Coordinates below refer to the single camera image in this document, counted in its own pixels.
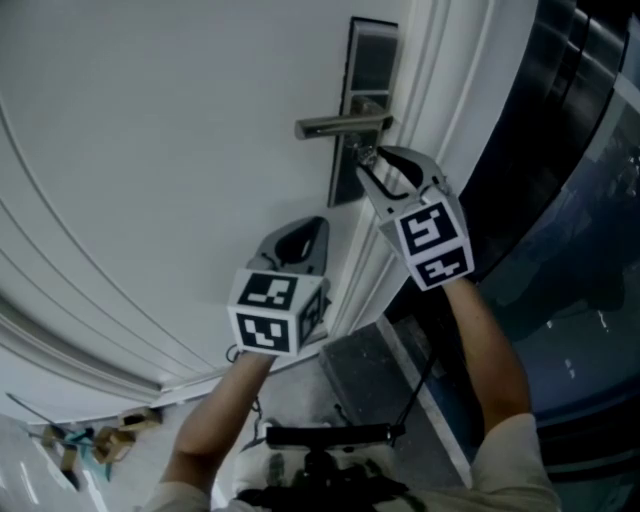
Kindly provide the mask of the black chest-mounted device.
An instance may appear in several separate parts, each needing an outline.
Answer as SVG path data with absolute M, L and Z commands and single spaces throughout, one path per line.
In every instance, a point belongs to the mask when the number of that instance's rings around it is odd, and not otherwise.
M 376 505 L 400 497 L 407 486 L 382 474 L 369 477 L 353 467 L 340 469 L 333 454 L 353 454 L 358 448 L 383 445 L 404 433 L 400 424 L 268 427 L 268 447 L 304 452 L 302 475 L 292 486 L 247 489 L 236 499 L 270 512 L 376 512 Z

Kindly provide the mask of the dark door lock plate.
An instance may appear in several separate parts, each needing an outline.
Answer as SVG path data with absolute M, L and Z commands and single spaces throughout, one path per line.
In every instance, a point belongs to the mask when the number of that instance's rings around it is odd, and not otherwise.
M 339 107 L 341 115 L 363 115 L 389 108 L 398 44 L 396 23 L 362 17 L 350 20 Z M 357 150 L 377 145 L 381 135 L 381 131 L 371 131 L 335 138 L 328 207 L 348 204 L 362 197 L 364 190 L 356 176 Z

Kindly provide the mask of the person's left forearm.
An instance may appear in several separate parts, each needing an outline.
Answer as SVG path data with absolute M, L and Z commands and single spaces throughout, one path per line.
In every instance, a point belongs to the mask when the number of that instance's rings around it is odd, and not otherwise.
M 207 494 L 235 444 L 275 358 L 244 352 L 187 416 L 178 431 L 163 483 L 180 482 Z

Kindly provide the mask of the black metal door frame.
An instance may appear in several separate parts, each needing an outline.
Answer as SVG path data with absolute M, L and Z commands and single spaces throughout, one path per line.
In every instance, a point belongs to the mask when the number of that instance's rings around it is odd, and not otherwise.
M 504 109 L 461 193 L 496 316 L 534 330 L 582 304 L 624 303 L 640 260 L 640 182 L 624 144 L 588 155 L 630 60 L 640 0 L 538 0 Z

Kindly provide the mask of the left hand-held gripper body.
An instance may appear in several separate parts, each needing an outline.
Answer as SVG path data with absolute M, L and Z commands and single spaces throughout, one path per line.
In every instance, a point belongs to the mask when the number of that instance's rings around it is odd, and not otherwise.
M 297 356 L 323 322 L 330 282 L 324 275 L 241 268 L 227 310 L 241 351 Z

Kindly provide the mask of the person's right forearm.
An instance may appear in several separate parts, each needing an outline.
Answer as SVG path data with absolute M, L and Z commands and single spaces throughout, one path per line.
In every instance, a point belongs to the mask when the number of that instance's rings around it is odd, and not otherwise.
M 473 283 L 465 278 L 443 286 L 459 331 L 467 371 L 479 402 L 484 432 L 531 411 L 524 368 Z

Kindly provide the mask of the person's white shoe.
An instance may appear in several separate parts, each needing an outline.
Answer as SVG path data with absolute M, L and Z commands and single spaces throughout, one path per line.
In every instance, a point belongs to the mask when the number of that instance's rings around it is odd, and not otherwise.
M 302 470 L 301 451 L 273 449 L 266 443 L 270 427 L 281 427 L 281 424 L 272 418 L 263 420 L 259 437 L 237 454 L 232 478 L 235 496 L 246 490 L 261 490 L 269 486 L 289 487 Z

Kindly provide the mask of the frosted glass door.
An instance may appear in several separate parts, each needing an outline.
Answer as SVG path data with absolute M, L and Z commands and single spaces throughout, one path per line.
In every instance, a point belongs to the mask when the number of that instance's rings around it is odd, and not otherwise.
M 640 86 L 619 76 L 576 169 L 482 282 L 528 374 L 555 482 L 640 471 Z

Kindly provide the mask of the person's beige shirt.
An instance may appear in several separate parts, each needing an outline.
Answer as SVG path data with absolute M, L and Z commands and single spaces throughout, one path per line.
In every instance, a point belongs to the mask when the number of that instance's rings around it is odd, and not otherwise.
M 387 445 L 335 452 L 340 469 L 356 468 L 366 476 L 382 474 L 402 483 L 393 470 Z M 560 512 L 560 500 L 545 471 L 532 415 L 511 417 L 483 440 L 471 465 L 470 487 L 415 489 L 375 506 L 376 512 Z M 215 509 L 209 494 L 185 483 L 160 483 L 141 512 L 270 512 L 234 495 Z

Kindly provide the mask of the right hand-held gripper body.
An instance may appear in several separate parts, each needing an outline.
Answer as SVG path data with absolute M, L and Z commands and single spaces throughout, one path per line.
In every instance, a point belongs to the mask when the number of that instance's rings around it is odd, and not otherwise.
M 380 220 L 379 230 L 422 291 L 470 274 L 474 257 L 460 202 L 431 186 L 420 192 L 421 206 Z

